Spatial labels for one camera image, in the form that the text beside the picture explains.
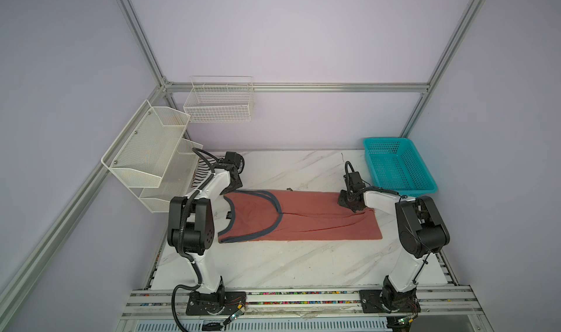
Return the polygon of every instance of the black mounting plate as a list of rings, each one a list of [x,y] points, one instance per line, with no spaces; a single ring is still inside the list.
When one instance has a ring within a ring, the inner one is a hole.
[[[362,304],[362,312],[365,314],[387,313],[388,311],[382,308],[382,293],[381,289],[364,289],[359,291],[360,303]],[[417,312],[421,311],[419,300],[415,297],[415,306]],[[412,306],[407,305],[395,312],[415,312]]]
[[[246,297],[246,292],[226,292],[224,297],[224,301],[226,302],[226,304],[224,305],[224,309],[216,316],[230,316],[231,314],[234,314],[236,311],[238,311],[239,304],[245,305]],[[185,311],[185,314],[187,314],[188,316],[211,315],[205,309],[204,305],[197,304],[197,302],[192,301],[191,297],[189,297],[189,302],[187,303],[187,310]]]

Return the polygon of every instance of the white wall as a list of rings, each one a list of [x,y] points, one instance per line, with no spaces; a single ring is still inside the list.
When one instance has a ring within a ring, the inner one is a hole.
[[[0,43],[4,289],[155,83],[115,0],[0,0]],[[123,187],[100,198],[11,331],[78,330],[65,319],[86,315],[97,323],[82,331],[116,323],[162,224]]]
[[[171,81],[383,83],[427,82],[469,0],[132,1]],[[417,99],[261,93],[250,124],[188,130],[211,149],[360,148],[365,137],[399,135]]]
[[[487,0],[411,138],[495,332],[559,329],[561,0]]]

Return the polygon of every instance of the marble tabletop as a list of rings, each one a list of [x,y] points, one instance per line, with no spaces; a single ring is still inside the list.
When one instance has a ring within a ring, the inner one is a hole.
[[[345,189],[344,163],[371,183],[364,150],[242,152],[243,189],[339,192]],[[213,202],[215,230],[228,225],[224,199]],[[344,287],[382,284],[401,250],[395,216],[376,210],[382,239],[369,241],[256,241],[210,248],[227,288]],[[447,284],[438,260],[429,260],[420,285]],[[193,285],[191,265],[165,244],[151,289]]]

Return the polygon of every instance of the folded garment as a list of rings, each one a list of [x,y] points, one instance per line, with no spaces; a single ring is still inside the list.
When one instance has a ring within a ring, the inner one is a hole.
[[[337,204],[338,193],[237,190],[224,199],[231,220],[220,243],[382,239],[374,210],[358,213]]]

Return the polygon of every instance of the blue basket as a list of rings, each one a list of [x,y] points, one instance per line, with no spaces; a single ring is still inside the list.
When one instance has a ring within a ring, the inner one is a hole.
[[[411,197],[437,191],[437,183],[410,139],[369,138],[364,139],[364,148],[375,186]]]

